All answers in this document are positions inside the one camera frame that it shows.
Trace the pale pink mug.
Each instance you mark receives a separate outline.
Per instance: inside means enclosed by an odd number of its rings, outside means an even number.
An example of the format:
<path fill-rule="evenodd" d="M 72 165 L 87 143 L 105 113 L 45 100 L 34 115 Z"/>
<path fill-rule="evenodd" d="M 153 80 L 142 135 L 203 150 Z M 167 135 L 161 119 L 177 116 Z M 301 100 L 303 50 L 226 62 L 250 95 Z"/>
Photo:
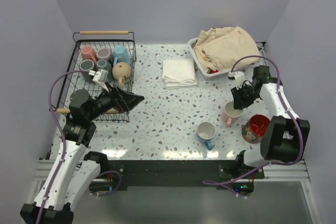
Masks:
<path fill-rule="evenodd" d="M 236 122 L 242 114 L 243 110 L 234 108 L 233 101 L 228 102 L 222 112 L 222 121 L 224 122 L 226 127 L 229 127 L 234 122 Z"/>

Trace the tan glazed round mug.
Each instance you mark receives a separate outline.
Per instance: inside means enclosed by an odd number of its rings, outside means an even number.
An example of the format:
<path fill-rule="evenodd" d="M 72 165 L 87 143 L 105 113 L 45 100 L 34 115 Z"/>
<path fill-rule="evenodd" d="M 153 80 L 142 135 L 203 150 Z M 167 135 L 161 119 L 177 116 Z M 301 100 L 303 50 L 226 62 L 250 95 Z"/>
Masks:
<path fill-rule="evenodd" d="M 118 81 L 118 87 L 123 88 L 130 81 L 131 66 L 126 62 L 118 62 L 112 68 L 112 75 Z"/>

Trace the grey green faceted mug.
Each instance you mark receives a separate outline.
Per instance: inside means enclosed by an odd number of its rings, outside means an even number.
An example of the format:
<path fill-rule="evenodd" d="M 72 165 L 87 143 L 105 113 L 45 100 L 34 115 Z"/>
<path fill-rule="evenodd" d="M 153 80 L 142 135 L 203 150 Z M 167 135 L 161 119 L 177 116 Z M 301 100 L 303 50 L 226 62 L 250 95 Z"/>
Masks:
<path fill-rule="evenodd" d="M 110 64 L 110 62 L 106 59 L 100 59 L 97 61 L 96 63 L 96 69 L 103 69 L 106 70 L 108 72 L 108 82 L 111 83 L 113 81 L 113 75 L 112 75 L 112 65 Z"/>

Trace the light blue faceted mug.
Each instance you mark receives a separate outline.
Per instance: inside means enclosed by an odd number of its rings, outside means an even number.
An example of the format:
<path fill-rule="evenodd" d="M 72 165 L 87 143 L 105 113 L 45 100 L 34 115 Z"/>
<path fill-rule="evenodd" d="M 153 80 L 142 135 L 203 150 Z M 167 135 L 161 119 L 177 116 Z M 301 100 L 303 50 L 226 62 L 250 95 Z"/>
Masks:
<path fill-rule="evenodd" d="M 128 63 L 129 65 L 131 64 L 131 57 L 126 49 L 126 47 L 122 45 L 118 45 L 113 49 L 113 65 L 116 65 L 118 62 L 125 62 Z"/>

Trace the dark green glossy mug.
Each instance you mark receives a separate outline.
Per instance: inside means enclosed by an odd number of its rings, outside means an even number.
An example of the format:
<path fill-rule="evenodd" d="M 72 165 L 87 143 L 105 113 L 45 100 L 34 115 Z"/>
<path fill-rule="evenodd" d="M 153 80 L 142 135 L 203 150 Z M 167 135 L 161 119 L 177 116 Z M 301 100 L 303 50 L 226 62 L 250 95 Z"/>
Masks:
<path fill-rule="evenodd" d="M 83 60 L 80 64 L 79 64 L 79 69 L 82 70 L 82 77 L 86 80 L 91 82 L 93 80 L 93 76 L 91 76 L 89 74 L 89 71 L 95 71 L 96 70 L 96 64 L 89 59 Z"/>

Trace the purple mug black handle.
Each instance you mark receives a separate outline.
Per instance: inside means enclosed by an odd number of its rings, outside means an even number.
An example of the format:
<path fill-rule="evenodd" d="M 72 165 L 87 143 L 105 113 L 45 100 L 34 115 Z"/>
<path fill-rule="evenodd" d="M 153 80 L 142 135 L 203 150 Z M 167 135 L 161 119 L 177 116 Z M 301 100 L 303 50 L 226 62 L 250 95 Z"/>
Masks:
<path fill-rule="evenodd" d="M 105 60 L 113 60 L 112 51 L 109 48 L 103 47 L 97 50 L 96 57 L 98 60 L 105 59 Z"/>

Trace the salmon pink mug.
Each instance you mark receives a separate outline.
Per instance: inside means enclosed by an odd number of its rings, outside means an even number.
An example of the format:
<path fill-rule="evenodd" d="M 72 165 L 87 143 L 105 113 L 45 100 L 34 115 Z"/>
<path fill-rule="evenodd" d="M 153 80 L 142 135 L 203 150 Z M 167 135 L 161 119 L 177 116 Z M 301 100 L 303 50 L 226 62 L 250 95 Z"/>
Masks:
<path fill-rule="evenodd" d="M 83 60 L 92 60 L 97 62 L 96 51 L 91 46 L 84 46 L 81 48 L 81 56 Z"/>

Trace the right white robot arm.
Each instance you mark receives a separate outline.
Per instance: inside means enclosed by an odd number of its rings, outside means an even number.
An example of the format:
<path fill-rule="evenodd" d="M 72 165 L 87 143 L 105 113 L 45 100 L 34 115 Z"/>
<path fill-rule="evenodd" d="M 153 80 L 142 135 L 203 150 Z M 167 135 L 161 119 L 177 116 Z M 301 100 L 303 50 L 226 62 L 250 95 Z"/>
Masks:
<path fill-rule="evenodd" d="M 290 106 L 279 77 L 270 74 L 268 66 L 257 66 L 248 81 L 241 71 L 231 71 L 229 79 L 236 86 L 231 89 L 234 109 L 245 109 L 255 100 L 266 104 L 270 123 L 261 138 L 258 150 L 242 151 L 236 157 L 234 173 L 246 178 L 253 169 L 268 164 L 290 166 L 301 161 L 310 131 L 310 123 L 301 119 Z"/>

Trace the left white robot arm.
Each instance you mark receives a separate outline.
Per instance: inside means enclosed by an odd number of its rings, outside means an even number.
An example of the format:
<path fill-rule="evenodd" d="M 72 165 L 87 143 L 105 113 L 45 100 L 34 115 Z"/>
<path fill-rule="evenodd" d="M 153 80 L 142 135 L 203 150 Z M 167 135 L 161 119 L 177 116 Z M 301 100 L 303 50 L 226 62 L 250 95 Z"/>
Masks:
<path fill-rule="evenodd" d="M 25 223 L 73 222 L 73 210 L 91 182 L 110 173 L 106 154 L 87 151 L 96 131 L 94 120 L 110 109 L 130 112 L 143 100 L 111 86 L 95 98 L 85 89 L 71 95 L 57 158 L 38 195 L 20 211 Z"/>

